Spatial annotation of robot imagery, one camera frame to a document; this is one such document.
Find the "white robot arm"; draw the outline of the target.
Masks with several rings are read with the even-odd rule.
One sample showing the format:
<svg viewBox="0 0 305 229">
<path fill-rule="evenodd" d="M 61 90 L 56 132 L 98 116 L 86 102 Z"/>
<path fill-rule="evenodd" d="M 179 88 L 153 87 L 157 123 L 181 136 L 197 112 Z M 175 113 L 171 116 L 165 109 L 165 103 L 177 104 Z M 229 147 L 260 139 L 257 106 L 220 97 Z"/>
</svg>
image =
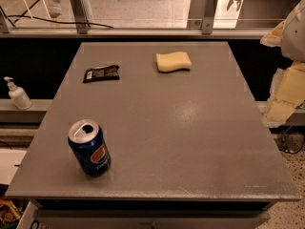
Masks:
<svg viewBox="0 0 305 229">
<path fill-rule="evenodd" d="M 260 43 L 279 47 L 281 54 L 293 61 L 287 70 L 276 70 L 263 114 L 263 124 L 276 128 L 283 125 L 305 101 L 305 0 L 301 0 L 284 21 L 263 36 Z"/>
</svg>

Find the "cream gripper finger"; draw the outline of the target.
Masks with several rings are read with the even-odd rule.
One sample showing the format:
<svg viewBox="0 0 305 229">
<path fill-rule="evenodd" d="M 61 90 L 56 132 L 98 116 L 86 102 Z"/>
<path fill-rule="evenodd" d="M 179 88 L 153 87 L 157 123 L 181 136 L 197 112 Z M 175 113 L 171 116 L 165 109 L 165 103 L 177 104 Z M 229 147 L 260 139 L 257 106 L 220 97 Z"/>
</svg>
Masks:
<svg viewBox="0 0 305 229">
<path fill-rule="evenodd" d="M 260 43 L 267 47 L 279 47 L 285 21 L 277 24 L 271 31 L 260 39 Z"/>
<path fill-rule="evenodd" d="M 266 124 L 284 124 L 305 101 L 305 63 L 294 62 L 287 70 L 277 69 L 265 111 Z"/>
</svg>

